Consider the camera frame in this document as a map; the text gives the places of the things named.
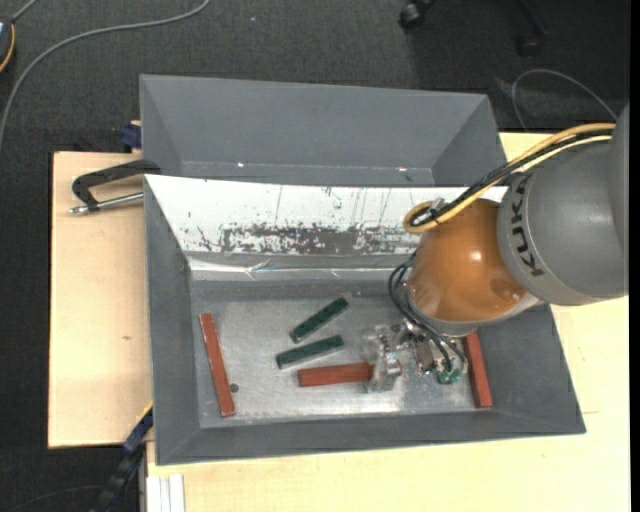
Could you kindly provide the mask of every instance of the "cable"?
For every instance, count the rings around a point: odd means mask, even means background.
[[[89,512],[111,512],[124,494],[126,487],[137,474],[144,455],[144,445],[139,445],[133,453],[125,454],[107,485],[95,500]]]
[[[587,94],[591,95],[591,97],[594,98],[602,106],[602,108],[604,108],[607,111],[607,113],[612,117],[613,120],[617,119],[617,116],[616,116],[615,112],[613,112],[613,110],[611,110],[609,105],[607,105],[602,100],[602,98],[600,98],[600,96],[598,96],[595,92],[593,92],[591,89],[589,89],[583,83],[579,82],[575,78],[571,78],[569,75],[565,75],[564,73],[560,73],[559,71],[553,71],[551,69],[544,69],[544,68],[537,68],[537,69],[530,69],[528,71],[525,71],[520,76],[518,76],[518,78],[516,78],[516,80],[511,85],[511,106],[513,107],[513,111],[515,112],[516,117],[518,118],[518,122],[520,123],[520,126],[522,126],[524,131],[529,131],[529,129],[525,126],[524,121],[522,119],[522,115],[520,114],[520,109],[518,108],[518,102],[516,101],[516,91],[518,89],[518,84],[520,83],[520,81],[523,78],[525,78],[526,76],[529,76],[529,75],[551,75],[551,76],[557,76],[557,77],[560,77],[560,78],[564,78],[565,80],[568,80],[572,84],[577,85],[578,87],[580,87]]]
[[[11,25],[9,25],[9,27],[4,29],[2,24],[0,24],[0,32],[2,32],[2,30],[8,30],[10,32],[10,34],[9,34],[9,50],[6,52],[4,60],[0,60],[0,73],[2,73],[5,70],[5,68],[9,65],[9,61],[11,60],[11,56],[13,55],[13,52],[16,49],[16,27],[15,27],[15,25],[12,23]]]
[[[7,104],[5,105],[4,113],[2,114],[2,119],[0,120],[0,156],[2,155],[2,145],[3,145],[3,142],[4,142],[4,136],[5,136],[5,132],[6,132],[6,129],[7,129],[7,123],[8,123],[8,120],[9,120],[9,113],[11,112],[11,107],[13,106],[13,102],[14,102],[17,94],[18,94],[18,91],[20,90],[20,87],[25,82],[25,80],[27,79],[29,74],[44,59],[46,59],[51,54],[53,54],[56,51],[58,51],[60,48],[63,48],[63,47],[68,46],[70,44],[76,43],[76,42],[81,41],[83,39],[87,39],[89,37],[98,36],[98,35],[101,35],[101,34],[110,34],[110,33],[113,33],[113,32],[124,32],[126,30],[137,30],[137,29],[142,29],[142,28],[159,27],[159,26],[163,26],[163,25],[169,25],[170,23],[176,23],[178,21],[186,20],[187,18],[191,18],[191,17],[195,16],[196,14],[200,13],[210,3],[211,3],[211,0],[204,0],[204,2],[202,2],[202,4],[200,4],[199,7],[196,7],[195,9],[193,9],[193,10],[191,10],[191,11],[185,13],[185,14],[180,14],[180,15],[174,16],[172,18],[166,18],[166,19],[155,20],[155,21],[144,21],[144,22],[141,22],[141,23],[132,23],[132,24],[129,24],[129,25],[117,25],[115,27],[106,27],[106,28],[99,28],[99,29],[96,29],[96,30],[90,30],[89,32],[84,32],[83,34],[78,34],[76,36],[73,36],[73,37],[70,37],[68,39],[65,39],[64,41],[61,41],[61,42],[55,44],[54,46],[52,46],[48,50],[46,50],[43,53],[41,53],[22,72],[22,74],[20,75],[20,78],[18,78],[18,80],[16,81],[16,84],[13,86],[13,89],[11,90],[11,93],[9,94],[9,98],[7,99]]]
[[[49,494],[45,494],[43,496],[39,496],[38,498],[35,498],[30,501],[27,501],[26,503],[23,503],[22,505],[16,505],[15,507],[9,508],[2,512],[15,512],[17,510],[22,510],[23,508],[33,505],[34,503],[39,503],[41,501],[47,500],[49,498],[53,498],[54,496],[59,496],[61,494],[70,494],[72,492],[78,492],[78,491],[89,491],[89,490],[94,491],[97,489],[102,489],[102,487],[99,485],[84,485],[82,487],[73,487],[71,489],[64,489],[62,491],[56,491]]]
[[[391,275],[387,280],[387,289],[389,291],[389,296],[391,297],[391,300],[393,301],[395,306],[398,308],[400,313],[402,313],[402,316],[404,316],[407,319],[407,321],[409,321],[411,324],[413,324],[420,330],[424,331],[426,335],[433,341],[434,345],[438,348],[438,350],[440,351],[440,353],[444,358],[447,371],[451,371],[453,369],[453,362],[451,361],[451,357],[449,356],[449,353],[445,349],[444,345],[447,345],[449,348],[451,348],[451,350],[453,350],[453,352],[460,358],[460,362],[463,365],[466,364],[465,355],[462,353],[462,351],[458,347],[455,346],[455,344],[451,340],[448,339],[447,336],[439,333],[435,328],[433,328],[423,319],[419,318],[411,310],[409,305],[405,304],[398,296],[399,287],[402,284],[402,280],[406,272],[409,270],[410,266],[413,264],[413,259],[415,258],[415,255],[416,255],[416,252],[414,251],[414,253],[409,258],[409,260],[405,261],[404,263],[396,267],[393,270],[393,272],[391,272]]]
[[[12,16],[11,19],[11,23],[15,23],[16,21],[18,21],[19,18],[22,17],[22,15],[27,12],[29,9],[31,9],[33,7],[33,5],[37,2],[38,0],[31,0],[30,2],[28,2],[27,4],[24,5],[24,7],[22,7],[22,9],[20,9],[17,13],[15,13]]]
[[[536,144],[511,162],[494,169],[438,211],[431,208],[431,201],[414,206],[405,216],[403,226],[409,233],[428,231],[455,217],[488,189],[524,165],[549,158],[552,153],[573,146],[577,142],[601,141],[602,137],[610,137],[614,128],[615,125],[612,123],[593,123],[559,132]]]

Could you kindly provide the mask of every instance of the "wooden table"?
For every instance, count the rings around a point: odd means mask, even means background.
[[[540,140],[502,138],[509,157]],[[142,207],[68,213],[76,176],[137,158],[54,157],[51,448],[121,443],[151,399]],[[628,299],[553,309],[585,435],[163,467],[149,442],[145,471],[183,474],[190,512],[630,509]]]

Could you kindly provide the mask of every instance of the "black cable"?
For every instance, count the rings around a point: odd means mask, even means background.
[[[413,311],[411,311],[408,304],[404,304],[402,300],[398,297],[398,289],[403,282],[403,278],[407,271],[409,270],[408,263],[410,263],[415,257],[416,252],[414,251],[411,258],[407,261],[396,267],[389,279],[387,280],[387,288],[389,291],[389,296],[391,297],[392,302],[396,306],[396,308],[402,313],[402,315],[409,321],[411,324],[415,325],[417,328],[421,329],[426,333],[426,335],[433,341],[438,350],[442,353],[442,356],[445,360],[445,365],[447,367],[447,371],[451,371],[453,368],[453,363],[451,361],[451,357],[447,352],[444,345],[450,347],[455,354],[460,358],[460,361],[464,364],[466,358],[464,354],[456,347],[450,340],[447,339],[446,336],[439,333],[433,326],[429,325],[427,322],[419,318]]]
[[[112,512],[113,507],[124,494],[127,485],[137,474],[143,455],[144,445],[139,445],[133,453],[123,456],[89,512]]]
[[[590,141],[590,139],[593,139],[592,142],[603,142],[601,139],[599,139],[599,137],[609,136],[611,135],[611,133],[612,130],[599,130],[595,132],[575,134],[572,137],[563,139],[559,142],[556,142],[555,144],[551,144],[550,146],[536,151],[535,153],[532,153],[531,155],[521,160],[503,164],[480,178],[473,185],[467,188],[462,194],[460,194],[456,199],[437,210],[437,212],[433,211],[430,206],[425,206],[421,210],[414,212],[408,223],[411,227],[419,227],[423,224],[426,224],[427,222],[437,222],[440,216],[446,214],[447,212],[458,206],[461,202],[465,201],[487,185],[494,183],[496,180],[503,180],[511,176],[511,174],[516,169],[519,169],[522,166],[527,165],[528,163],[531,163],[545,155],[548,155],[549,153],[564,150],[569,146],[572,146],[576,142]]]

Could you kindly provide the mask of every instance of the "wire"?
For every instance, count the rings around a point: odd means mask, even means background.
[[[9,61],[11,60],[11,56],[16,48],[16,27],[13,25],[9,25],[7,27],[9,31],[9,50],[6,52],[4,60],[0,61],[0,73],[4,71],[4,69],[9,65]]]
[[[511,162],[494,169],[438,211],[431,208],[431,201],[414,206],[405,216],[403,226],[409,233],[422,233],[433,229],[455,217],[488,189],[523,166],[549,158],[552,153],[573,146],[577,142],[601,141],[602,137],[610,137],[614,128],[615,125],[612,123],[593,123],[559,132],[536,144]]]
[[[611,118],[614,121],[617,119],[617,116],[616,116],[615,112],[609,107],[609,105],[607,105],[602,100],[602,98],[600,98],[600,96],[598,96],[595,92],[593,92],[591,89],[589,89],[582,82],[579,82],[578,80],[576,80],[575,78],[570,77],[569,75],[565,75],[564,73],[560,73],[559,71],[553,71],[551,69],[544,69],[544,68],[537,68],[537,69],[530,69],[528,71],[525,71],[520,76],[518,76],[518,78],[516,78],[516,80],[511,85],[511,106],[513,107],[513,111],[515,112],[516,117],[518,118],[518,122],[520,123],[520,126],[522,126],[524,131],[529,131],[529,129],[525,126],[524,121],[522,119],[522,115],[520,114],[520,108],[518,107],[518,102],[516,101],[516,92],[518,90],[518,84],[520,83],[520,81],[523,78],[525,78],[525,77],[527,77],[529,75],[551,75],[551,76],[557,76],[557,77],[560,77],[560,78],[564,78],[565,80],[568,80],[572,84],[580,87],[583,91],[585,91],[593,99],[595,99],[602,106],[602,108],[604,108],[607,111],[607,113],[611,116]]]
[[[22,7],[22,9],[20,9],[17,13],[15,13],[12,18],[11,18],[11,23],[15,23],[16,21],[18,21],[19,18],[22,17],[22,15],[27,12],[29,9],[31,9],[33,7],[33,5],[37,2],[38,0],[31,0],[30,2],[28,2],[27,4],[24,5],[24,7]]]
[[[114,26],[114,27],[106,27],[106,28],[99,28],[99,29],[96,29],[96,30],[90,30],[89,32],[84,32],[82,34],[78,34],[76,36],[73,36],[73,37],[70,37],[68,39],[65,39],[64,41],[61,41],[61,42],[55,44],[54,46],[52,46],[48,50],[46,50],[43,53],[41,53],[22,72],[22,74],[20,75],[20,78],[18,78],[18,80],[16,81],[16,84],[13,86],[13,89],[11,90],[11,93],[9,94],[9,98],[7,99],[7,104],[5,105],[4,113],[2,114],[2,119],[0,119],[0,155],[2,155],[2,145],[3,145],[3,142],[4,142],[5,132],[6,132],[6,129],[7,129],[7,123],[8,123],[8,120],[9,120],[9,113],[11,112],[11,107],[13,106],[13,102],[14,102],[16,96],[18,95],[18,91],[20,90],[20,87],[25,82],[27,77],[31,74],[31,72],[34,70],[34,68],[38,64],[40,64],[43,60],[45,60],[47,57],[49,57],[51,54],[55,53],[60,48],[63,48],[63,47],[68,46],[70,44],[76,43],[76,42],[81,41],[83,39],[88,39],[90,37],[94,37],[94,36],[98,36],[98,35],[102,35],[102,34],[110,34],[110,33],[113,33],[113,32],[124,32],[126,30],[137,30],[137,29],[142,29],[142,28],[159,27],[159,26],[163,26],[163,25],[169,25],[170,23],[176,23],[178,21],[186,20],[187,18],[191,18],[191,17],[195,16],[196,14],[200,13],[210,3],[211,3],[211,0],[204,0],[204,2],[202,2],[202,4],[200,4],[199,7],[196,7],[195,9],[193,9],[193,10],[187,12],[187,13],[180,14],[178,16],[173,16],[171,18],[166,18],[166,19],[162,19],[162,20],[155,20],[155,21],[144,21],[144,22],[141,22],[141,23],[131,23],[129,25],[117,25],[117,26]]]
[[[411,324],[426,333],[426,335],[433,341],[434,345],[442,353],[447,371],[451,371],[453,369],[453,362],[451,361],[451,357],[449,356],[449,353],[447,352],[444,345],[447,345],[449,348],[451,348],[451,350],[453,350],[453,352],[460,358],[460,362],[463,365],[466,364],[465,355],[462,353],[462,351],[460,351],[458,347],[455,346],[455,344],[451,340],[448,339],[447,336],[439,333],[433,326],[428,324],[423,319],[419,318],[411,310],[409,305],[405,304],[399,297],[398,292],[400,285],[403,284],[403,278],[406,272],[409,270],[409,267],[413,264],[415,255],[416,252],[414,251],[409,260],[405,261],[404,263],[396,267],[393,272],[391,272],[391,275],[387,280],[387,289],[389,291],[389,296],[391,297],[391,300],[398,308],[400,313],[402,313],[402,316],[404,316]]]
[[[102,489],[102,487],[99,486],[99,485],[84,485],[82,487],[73,487],[71,489],[64,489],[62,491],[56,491],[56,492],[52,492],[52,493],[49,493],[49,494],[45,494],[43,496],[39,496],[39,497],[37,497],[37,498],[35,498],[35,499],[31,500],[31,501],[27,501],[26,503],[23,503],[22,505],[17,505],[17,506],[15,506],[13,508],[9,508],[7,510],[4,510],[3,512],[15,512],[16,510],[21,510],[21,509],[23,509],[25,507],[31,506],[34,503],[39,503],[39,502],[47,500],[49,498],[53,498],[54,496],[60,496],[61,494],[70,494],[72,492],[89,491],[89,490],[94,491],[94,490],[97,490],[97,489]]]

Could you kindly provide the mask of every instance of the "red stick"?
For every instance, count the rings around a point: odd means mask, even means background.
[[[317,368],[298,370],[298,383],[302,387],[326,386],[371,380],[372,375],[373,366],[367,363],[318,366]]]
[[[484,366],[480,339],[474,332],[464,338],[464,351],[469,361],[469,381],[476,407],[486,409],[493,405],[487,369]]]
[[[216,396],[218,397],[220,414],[223,418],[233,416],[236,413],[236,409],[233,405],[233,397],[231,396],[227,371],[224,368],[224,361],[222,359],[222,352],[220,351],[220,342],[218,340],[218,333],[216,332],[216,324],[213,321],[213,315],[211,313],[201,314],[200,326],[202,327],[204,345],[207,348],[207,354],[209,356],[209,368],[211,369],[213,386],[216,390]]]

